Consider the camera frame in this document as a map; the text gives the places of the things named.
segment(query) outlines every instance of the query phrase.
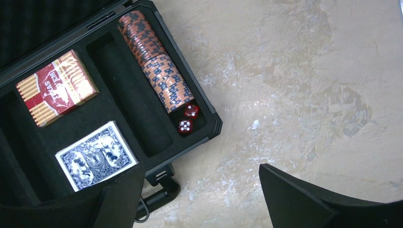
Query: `beige floor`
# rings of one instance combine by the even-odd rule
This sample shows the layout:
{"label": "beige floor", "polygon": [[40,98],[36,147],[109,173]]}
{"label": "beige floor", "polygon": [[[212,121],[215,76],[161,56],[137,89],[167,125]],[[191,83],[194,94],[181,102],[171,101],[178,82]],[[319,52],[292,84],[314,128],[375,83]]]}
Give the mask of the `beige floor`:
{"label": "beige floor", "polygon": [[174,162],[180,196],[135,227],[271,227],[260,163],[403,199],[398,0],[154,2],[224,126]]}

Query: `poker chip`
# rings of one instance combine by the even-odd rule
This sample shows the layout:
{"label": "poker chip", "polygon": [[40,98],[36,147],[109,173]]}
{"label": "poker chip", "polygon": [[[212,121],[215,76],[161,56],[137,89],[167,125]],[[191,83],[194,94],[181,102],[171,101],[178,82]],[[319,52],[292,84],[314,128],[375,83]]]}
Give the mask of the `poker chip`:
{"label": "poker chip", "polygon": [[167,113],[194,99],[144,14],[137,10],[126,13],[119,19],[118,29]]}

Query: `poker chip case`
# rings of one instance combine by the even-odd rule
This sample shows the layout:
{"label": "poker chip case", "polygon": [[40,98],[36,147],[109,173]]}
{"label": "poker chip case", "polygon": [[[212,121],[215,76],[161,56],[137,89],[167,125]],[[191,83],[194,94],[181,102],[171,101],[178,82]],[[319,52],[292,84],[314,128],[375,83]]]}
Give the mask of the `poker chip case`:
{"label": "poker chip case", "polygon": [[[132,227],[145,215],[144,180],[163,190],[145,199],[152,211],[179,193],[171,162],[221,132],[222,121],[198,84],[152,1],[3,1],[0,56],[1,227]],[[186,81],[200,113],[180,134],[184,107],[168,113],[118,29],[144,14]],[[52,124],[37,127],[16,84],[74,50],[99,90]],[[55,154],[116,121],[139,164],[74,192]]]}

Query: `card box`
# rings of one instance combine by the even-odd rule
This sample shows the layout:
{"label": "card box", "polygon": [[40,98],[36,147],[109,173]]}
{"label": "card box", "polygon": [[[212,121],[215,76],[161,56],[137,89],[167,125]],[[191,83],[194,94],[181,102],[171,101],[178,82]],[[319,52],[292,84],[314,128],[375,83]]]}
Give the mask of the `card box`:
{"label": "card box", "polygon": [[38,127],[49,125],[99,92],[73,50],[17,83],[17,89]]}
{"label": "card box", "polygon": [[112,178],[138,163],[114,121],[55,156],[74,191]]}

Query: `red dice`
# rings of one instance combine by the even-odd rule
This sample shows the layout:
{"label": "red dice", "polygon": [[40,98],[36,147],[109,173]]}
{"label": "red dice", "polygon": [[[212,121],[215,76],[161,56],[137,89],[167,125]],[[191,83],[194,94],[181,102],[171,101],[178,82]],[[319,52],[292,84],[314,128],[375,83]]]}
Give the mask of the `red dice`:
{"label": "red dice", "polygon": [[200,108],[198,106],[195,106],[194,104],[187,104],[185,107],[185,116],[196,119],[197,114],[199,114]]}
{"label": "red dice", "polygon": [[191,133],[193,129],[192,120],[181,120],[179,122],[179,132],[180,133]]}

